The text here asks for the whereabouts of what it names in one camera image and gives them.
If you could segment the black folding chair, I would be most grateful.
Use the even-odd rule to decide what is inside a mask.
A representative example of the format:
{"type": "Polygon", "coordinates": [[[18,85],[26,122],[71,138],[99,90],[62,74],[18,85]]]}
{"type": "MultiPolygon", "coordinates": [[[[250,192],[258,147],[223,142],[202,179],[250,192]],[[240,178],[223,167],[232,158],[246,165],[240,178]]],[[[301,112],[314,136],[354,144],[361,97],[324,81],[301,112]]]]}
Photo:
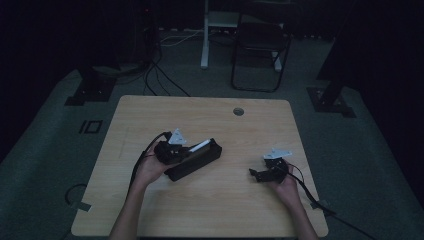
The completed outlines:
{"type": "Polygon", "coordinates": [[[283,79],[303,11],[291,0],[248,0],[239,11],[231,56],[231,86],[275,92],[283,79]]]}

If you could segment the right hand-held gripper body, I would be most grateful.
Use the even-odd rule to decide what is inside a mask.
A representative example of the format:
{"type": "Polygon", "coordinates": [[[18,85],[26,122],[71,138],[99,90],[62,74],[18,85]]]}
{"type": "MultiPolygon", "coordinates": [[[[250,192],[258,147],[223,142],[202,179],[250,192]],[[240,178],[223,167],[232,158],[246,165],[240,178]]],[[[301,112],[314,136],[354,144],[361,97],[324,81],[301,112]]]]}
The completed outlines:
{"type": "Polygon", "coordinates": [[[267,170],[271,172],[271,175],[278,176],[278,183],[281,183],[288,174],[288,164],[285,157],[291,155],[291,151],[272,148],[269,153],[263,156],[267,170]]]}

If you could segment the white pen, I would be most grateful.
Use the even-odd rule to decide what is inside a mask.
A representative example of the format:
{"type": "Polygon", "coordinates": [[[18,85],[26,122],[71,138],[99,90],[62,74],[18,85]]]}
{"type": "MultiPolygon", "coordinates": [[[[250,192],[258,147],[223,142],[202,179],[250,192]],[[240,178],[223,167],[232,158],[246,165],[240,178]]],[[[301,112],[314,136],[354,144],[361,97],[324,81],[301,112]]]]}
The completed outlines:
{"type": "Polygon", "coordinates": [[[192,148],[190,148],[189,152],[193,153],[198,151],[199,149],[205,147],[206,145],[208,145],[211,142],[211,139],[206,139],[203,142],[193,146],[192,148]]]}

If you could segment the white desk leg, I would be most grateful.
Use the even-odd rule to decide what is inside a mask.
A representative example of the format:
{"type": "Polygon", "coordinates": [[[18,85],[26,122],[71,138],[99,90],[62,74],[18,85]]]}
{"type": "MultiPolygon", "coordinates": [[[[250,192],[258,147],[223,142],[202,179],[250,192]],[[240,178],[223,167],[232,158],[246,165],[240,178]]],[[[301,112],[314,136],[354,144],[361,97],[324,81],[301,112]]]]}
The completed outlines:
{"type": "Polygon", "coordinates": [[[235,12],[214,11],[209,9],[209,0],[204,0],[203,14],[203,44],[200,59],[200,68],[205,70],[209,66],[209,30],[211,27],[235,28],[238,14],[235,12]]]}

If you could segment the person's right hand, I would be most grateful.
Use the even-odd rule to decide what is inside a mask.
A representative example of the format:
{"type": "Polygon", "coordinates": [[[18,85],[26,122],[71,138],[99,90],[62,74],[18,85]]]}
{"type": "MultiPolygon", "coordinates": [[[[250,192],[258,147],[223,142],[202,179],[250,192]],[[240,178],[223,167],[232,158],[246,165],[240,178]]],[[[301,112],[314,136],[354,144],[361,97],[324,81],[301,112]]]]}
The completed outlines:
{"type": "Polygon", "coordinates": [[[290,210],[302,207],[297,181],[292,176],[293,167],[288,165],[288,174],[281,183],[271,182],[269,186],[274,190],[282,203],[290,210]]]}

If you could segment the person's left hand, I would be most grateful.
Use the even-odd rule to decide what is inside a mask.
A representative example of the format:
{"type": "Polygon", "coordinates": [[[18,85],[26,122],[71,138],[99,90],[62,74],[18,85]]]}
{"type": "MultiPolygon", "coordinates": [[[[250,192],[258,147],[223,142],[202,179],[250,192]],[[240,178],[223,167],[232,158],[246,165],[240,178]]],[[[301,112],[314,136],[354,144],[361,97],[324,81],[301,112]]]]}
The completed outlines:
{"type": "Polygon", "coordinates": [[[137,168],[132,188],[138,191],[146,189],[149,184],[156,181],[166,170],[172,167],[175,167],[175,164],[166,165],[160,162],[154,153],[154,148],[150,148],[137,168]]]}

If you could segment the black stand with base plate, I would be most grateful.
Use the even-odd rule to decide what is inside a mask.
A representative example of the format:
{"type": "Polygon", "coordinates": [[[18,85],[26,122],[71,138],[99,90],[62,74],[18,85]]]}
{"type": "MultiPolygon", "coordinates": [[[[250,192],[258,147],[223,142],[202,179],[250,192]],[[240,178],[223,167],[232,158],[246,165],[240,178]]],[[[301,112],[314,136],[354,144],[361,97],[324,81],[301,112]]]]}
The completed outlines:
{"type": "Polygon", "coordinates": [[[66,106],[83,106],[86,102],[108,102],[117,79],[104,76],[92,67],[77,69],[81,82],[73,96],[65,101],[66,106]]]}
{"type": "Polygon", "coordinates": [[[316,112],[340,113],[345,118],[356,117],[353,108],[347,105],[342,96],[343,88],[352,79],[350,62],[346,55],[347,37],[345,27],[351,20],[356,2],[357,0],[352,0],[342,27],[336,35],[333,46],[318,73],[318,76],[325,76],[329,80],[329,84],[326,88],[307,88],[309,98],[316,112]]]}

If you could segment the black pencil case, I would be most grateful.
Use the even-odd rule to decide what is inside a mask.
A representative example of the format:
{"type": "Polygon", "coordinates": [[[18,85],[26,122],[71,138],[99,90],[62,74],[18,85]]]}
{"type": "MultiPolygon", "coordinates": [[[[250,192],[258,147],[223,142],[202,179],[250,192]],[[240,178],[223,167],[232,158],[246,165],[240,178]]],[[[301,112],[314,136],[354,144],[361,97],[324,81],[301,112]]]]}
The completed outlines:
{"type": "Polygon", "coordinates": [[[165,171],[165,174],[173,182],[199,170],[209,163],[217,160],[222,153],[222,147],[211,138],[211,142],[205,147],[193,152],[195,156],[190,161],[184,161],[165,171]]]}

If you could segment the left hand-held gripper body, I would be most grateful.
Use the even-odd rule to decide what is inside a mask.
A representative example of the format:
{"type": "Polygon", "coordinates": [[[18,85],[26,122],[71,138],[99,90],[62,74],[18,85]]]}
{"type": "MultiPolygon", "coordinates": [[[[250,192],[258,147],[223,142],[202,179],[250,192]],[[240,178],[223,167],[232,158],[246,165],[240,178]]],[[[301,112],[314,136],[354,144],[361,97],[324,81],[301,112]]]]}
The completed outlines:
{"type": "Polygon", "coordinates": [[[173,132],[164,132],[163,136],[165,140],[159,141],[154,148],[157,159],[166,165],[181,163],[181,155],[187,153],[180,152],[180,149],[184,147],[186,143],[182,133],[176,128],[173,132]]]}

